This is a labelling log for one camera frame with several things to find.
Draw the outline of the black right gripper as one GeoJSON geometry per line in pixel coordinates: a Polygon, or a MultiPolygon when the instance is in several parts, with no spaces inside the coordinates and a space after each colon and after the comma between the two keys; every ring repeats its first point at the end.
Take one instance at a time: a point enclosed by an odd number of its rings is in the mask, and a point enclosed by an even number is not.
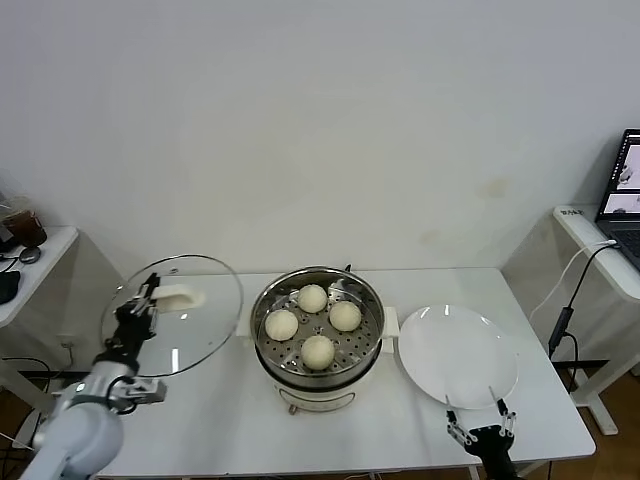
{"type": "Polygon", "coordinates": [[[447,432],[464,450],[481,460],[488,479],[505,480],[516,478],[516,468],[509,456],[515,437],[516,413],[511,411],[502,397],[491,386],[491,397],[501,416],[501,425],[475,428],[469,432],[459,423],[449,396],[446,400],[447,432]]]}

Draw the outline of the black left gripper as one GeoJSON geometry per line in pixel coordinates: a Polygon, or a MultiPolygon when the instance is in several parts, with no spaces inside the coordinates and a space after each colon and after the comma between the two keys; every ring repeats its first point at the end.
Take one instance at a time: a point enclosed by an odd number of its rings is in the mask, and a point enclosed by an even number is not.
{"type": "Polygon", "coordinates": [[[145,341],[155,336],[152,326],[157,318],[157,302],[150,300],[160,277],[152,273],[141,285],[141,297],[131,298],[115,311],[117,327],[104,341],[102,360],[120,364],[137,364],[145,341]]]}

